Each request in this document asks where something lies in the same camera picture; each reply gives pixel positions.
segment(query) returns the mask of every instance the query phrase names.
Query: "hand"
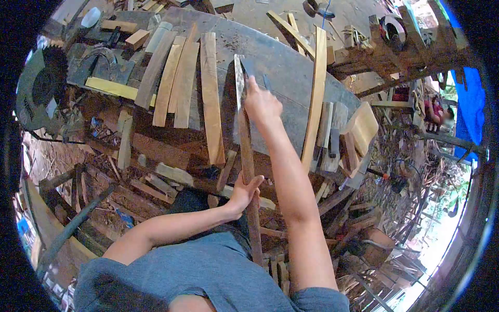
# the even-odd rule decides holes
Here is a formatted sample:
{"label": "hand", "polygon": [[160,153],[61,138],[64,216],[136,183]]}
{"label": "hand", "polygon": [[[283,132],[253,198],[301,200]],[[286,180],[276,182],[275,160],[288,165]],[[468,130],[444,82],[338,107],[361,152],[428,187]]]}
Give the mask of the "hand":
{"label": "hand", "polygon": [[239,172],[238,179],[234,184],[234,191],[232,197],[226,204],[231,211],[234,220],[239,219],[243,215],[243,211],[250,204],[250,201],[255,196],[260,196],[260,189],[258,186],[263,182],[264,176],[254,177],[248,185],[243,182],[243,172]]}
{"label": "hand", "polygon": [[261,127],[269,127],[280,121],[282,104],[270,91],[260,90],[254,76],[251,76],[247,83],[245,110],[248,118],[261,130]]}

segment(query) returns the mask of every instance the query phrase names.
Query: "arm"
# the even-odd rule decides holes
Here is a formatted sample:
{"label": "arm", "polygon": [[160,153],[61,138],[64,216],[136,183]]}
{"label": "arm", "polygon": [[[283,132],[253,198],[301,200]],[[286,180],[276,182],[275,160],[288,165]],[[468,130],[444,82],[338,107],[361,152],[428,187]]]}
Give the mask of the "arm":
{"label": "arm", "polygon": [[203,211],[148,219],[115,241],[102,257],[129,265],[153,247],[173,244],[220,224],[237,220],[242,216],[253,194],[259,195],[258,186],[262,181],[263,176],[257,176],[246,186],[240,174],[234,185],[232,197],[225,205]]}
{"label": "arm", "polygon": [[293,289],[338,290],[308,172],[303,170],[280,118],[282,104],[270,92],[260,90],[251,77],[245,109],[270,152],[277,199],[288,230]]}

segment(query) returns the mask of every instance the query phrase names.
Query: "wooden stick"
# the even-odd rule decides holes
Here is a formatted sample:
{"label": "wooden stick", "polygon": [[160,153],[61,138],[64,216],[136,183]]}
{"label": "wooden stick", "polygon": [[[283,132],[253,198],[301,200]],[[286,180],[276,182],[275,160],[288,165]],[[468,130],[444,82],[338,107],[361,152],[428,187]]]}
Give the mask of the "wooden stick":
{"label": "wooden stick", "polygon": [[[241,141],[241,163],[243,167],[243,182],[248,185],[254,177],[253,150],[251,148],[250,121],[242,105],[243,89],[245,87],[245,79],[243,69],[241,67],[240,57],[234,54],[234,67],[236,73],[236,97],[238,103],[238,124],[239,124],[239,139]],[[263,267],[263,253],[261,251],[260,237],[260,221],[258,218],[258,198],[253,196],[253,199],[246,210],[248,217],[249,242],[251,245],[251,254],[253,262]]]}

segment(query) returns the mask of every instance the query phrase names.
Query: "right hand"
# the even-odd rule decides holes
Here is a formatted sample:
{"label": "right hand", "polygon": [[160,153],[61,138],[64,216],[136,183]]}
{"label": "right hand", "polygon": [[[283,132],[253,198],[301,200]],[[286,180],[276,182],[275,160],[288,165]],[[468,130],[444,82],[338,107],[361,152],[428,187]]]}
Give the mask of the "right hand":
{"label": "right hand", "polygon": [[280,121],[282,104],[268,90],[261,90],[254,76],[249,77],[245,99],[248,118],[258,127],[268,127]]}

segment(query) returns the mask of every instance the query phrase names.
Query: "person in red shirt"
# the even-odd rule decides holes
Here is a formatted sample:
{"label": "person in red shirt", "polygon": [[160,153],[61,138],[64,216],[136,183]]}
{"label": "person in red shirt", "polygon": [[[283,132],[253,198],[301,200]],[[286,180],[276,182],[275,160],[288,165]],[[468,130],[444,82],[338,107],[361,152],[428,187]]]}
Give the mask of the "person in red shirt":
{"label": "person in red shirt", "polygon": [[430,101],[425,100],[425,114],[425,121],[433,121],[439,125],[442,125],[446,120],[454,119],[454,111],[450,107],[444,110],[436,96],[432,99],[431,105]]}

